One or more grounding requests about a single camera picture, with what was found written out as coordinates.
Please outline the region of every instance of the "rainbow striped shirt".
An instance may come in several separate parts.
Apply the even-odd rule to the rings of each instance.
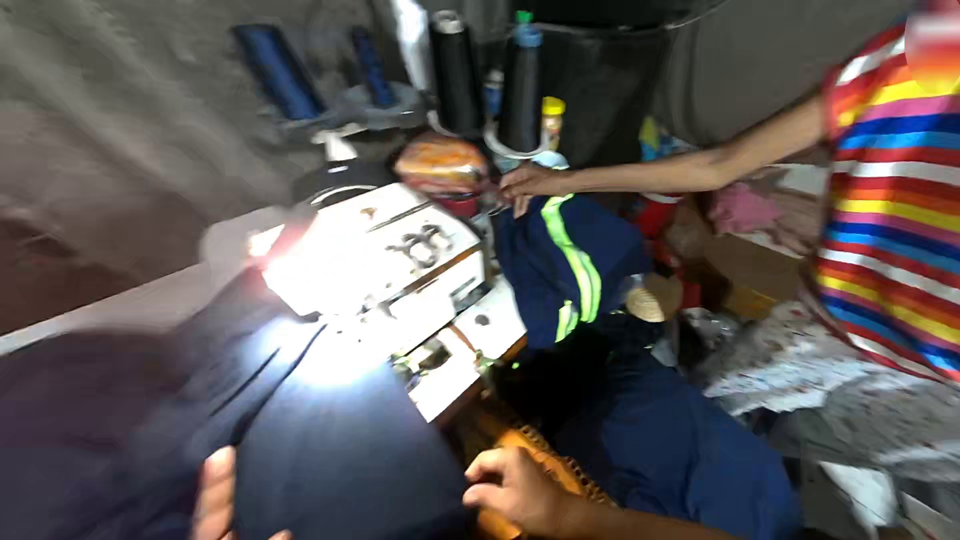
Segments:
[[[817,282],[866,356],[960,381],[960,85],[920,87],[904,50],[901,25],[828,81],[835,162]]]

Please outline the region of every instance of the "plastic bag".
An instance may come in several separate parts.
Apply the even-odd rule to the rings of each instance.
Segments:
[[[427,134],[400,153],[394,171],[410,187],[431,194],[479,193],[487,179],[487,160],[465,140]]]

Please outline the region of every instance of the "neon yellow reflective tape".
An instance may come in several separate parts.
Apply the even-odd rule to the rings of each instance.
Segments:
[[[574,245],[566,233],[564,219],[560,216],[560,205],[570,197],[573,197],[573,193],[564,197],[550,197],[543,205],[540,215],[543,216],[543,223],[550,234],[550,239],[557,244],[570,264],[573,277],[577,280],[577,287],[580,288],[580,311],[583,315],[580,320],[589,323],[596,319],[597,311],[600,310],[602,283],[600,273],[593,266],[590,256]]]
[[[572,302],[569,300],[564,302],[564,306],[560,308],[557,319],[556,343],[560,343],[565,337],[570,335],[573,329],[577,328],[577,310],[573,307]]]

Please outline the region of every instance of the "thread spool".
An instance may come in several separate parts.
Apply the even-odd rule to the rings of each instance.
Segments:
[[[354,26],[350,30],[350,37],[370,92],[371,103],[381,109],[393,107],[396,105],[396,95],[383,74],[383,61],[373,46],[370,33],[362,26]]]
[[[540,46],[543,35],[529,12],[516,13],[516,28],[507,46],[503,106],[497,139],[518,153],[540,147],[543,92],[540,85]]]
[[[469,28],[455,11],[435,12],[430,18],[430,44],[441,124],[456,135],[480,135],[483,94]]]
[[[261,91],[289,120],[312,120],[326,112],[283,33],[270,24],[241,24],[230,29]]]

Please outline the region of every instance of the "sewing machine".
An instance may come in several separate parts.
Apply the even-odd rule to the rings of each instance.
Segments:
[[[499,358],[524,335],[513,290],[487,280],[474,229],[403,184],[324,206],[351,188],[315,197],[319,209],[292,232],[252,235],[252,256],[294,311],[335,330],[321,346],[349,362],[331,367],[328,383],[392,360],[409,369],[411,399],[433,420],[477,381],[477,351]]]

